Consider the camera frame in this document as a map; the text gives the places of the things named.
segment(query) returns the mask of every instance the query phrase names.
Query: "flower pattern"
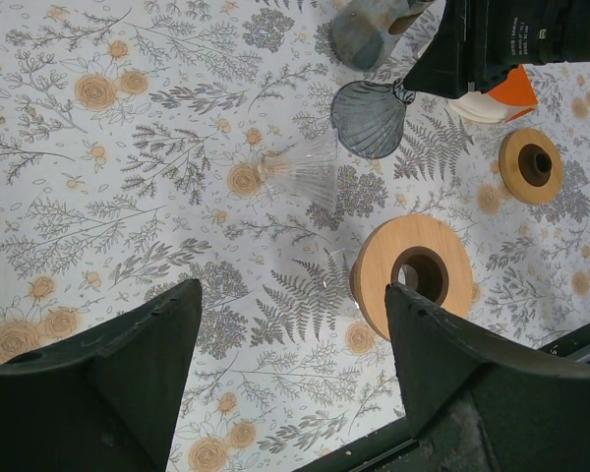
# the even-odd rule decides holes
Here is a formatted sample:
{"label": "flower pattern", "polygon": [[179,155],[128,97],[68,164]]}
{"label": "flower pattern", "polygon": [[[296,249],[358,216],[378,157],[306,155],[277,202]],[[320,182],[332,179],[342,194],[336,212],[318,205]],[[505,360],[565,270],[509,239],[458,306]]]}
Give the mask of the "flower pattern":
{"label": "flower pattern", "polygon": [[[406,74],[443,11],[363,75],[328,40],[347,3],[0,2],[0,363],[199,278],[167,470],[293,470],[404,414],[348,283],[393,217],[459,236],[473,323],[530,347],[590,323],[590,64],[527,67],[540,104],[508,124],[420,94],[392,156],[339,149],[334,212],[265,182],[263,163],[331,128],[341,85]],[[546,205],[500,175],[527,127],[563,160]]]}

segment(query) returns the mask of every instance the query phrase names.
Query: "wooden disc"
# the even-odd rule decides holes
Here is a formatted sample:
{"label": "wooden disc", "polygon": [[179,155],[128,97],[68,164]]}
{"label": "wooden disc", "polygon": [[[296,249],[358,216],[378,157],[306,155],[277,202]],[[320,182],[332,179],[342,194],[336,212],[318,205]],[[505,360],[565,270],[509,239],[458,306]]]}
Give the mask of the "wooden disc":
{"label": "wooden disc", "polygon": [[507,137],[501,146],[500,166],[504,184],[525,204],[547,204],[561,190],[560,152],[537,130],[520,130]]}
{"label": "wooden disc", "polygon": [[390,340],[384,293],[400,266],[415,269],[418,293],[462,318],[472,304],[472,266],[461,240],[426,215],[401,216],[379,226],[352,268],[350,286],[372,329]]}

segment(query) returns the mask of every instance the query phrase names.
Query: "orange object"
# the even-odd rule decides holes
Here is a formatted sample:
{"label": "orange object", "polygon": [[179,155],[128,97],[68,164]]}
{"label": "orange object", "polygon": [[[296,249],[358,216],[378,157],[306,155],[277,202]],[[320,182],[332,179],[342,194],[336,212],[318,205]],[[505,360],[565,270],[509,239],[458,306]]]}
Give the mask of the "orange object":
{"label": "orange object", "polygon": [[489,91],[488,95],[509,108],[506,122],[531,113],[538,106],[538,98],[523,66],[509,72],[507,80]]}

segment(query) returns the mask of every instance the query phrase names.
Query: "wooden ring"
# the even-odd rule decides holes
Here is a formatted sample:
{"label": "wooden ring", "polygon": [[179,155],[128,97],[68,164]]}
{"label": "wooden ring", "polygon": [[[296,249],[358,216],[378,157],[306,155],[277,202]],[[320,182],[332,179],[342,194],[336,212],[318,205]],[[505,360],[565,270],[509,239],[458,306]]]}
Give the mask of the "wooden ring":
{"label": "wooden ring", "polygon": [[560,152],[549,137],[537,130],[520,130],[507,137],[501,146],[499,164],[504,184],[525,204],[547,204],[561,190]]}
{"label": "wooden ring", "polygon": [[472,304],[472,266],[461,240],[430,216],[401,216],[379,226],[365,241],[350,274],[356,303],[372,329],[390,340],[384,292],[402,266],[405,284],[461,318]]}

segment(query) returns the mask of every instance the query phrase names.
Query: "black rubber center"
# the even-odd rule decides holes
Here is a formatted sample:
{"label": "black rubber center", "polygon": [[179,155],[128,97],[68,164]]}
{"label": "black rubber center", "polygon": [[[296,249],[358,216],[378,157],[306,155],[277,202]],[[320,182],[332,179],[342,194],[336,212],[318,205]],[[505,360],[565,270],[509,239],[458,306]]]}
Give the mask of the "black rubber center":
{"label": "black rubber center", "polygon": [[553,162],[539,146],[527,145],[518,156],[518,166],[522,177],[534,187],[543,187],[551,178]]}
{"label": "black rubber center", "polygon": [[411,248],[400,254],[391,271],[391,283],[398,281],[437,305],[441,305],[448,294],[445,264],[428,248]]}

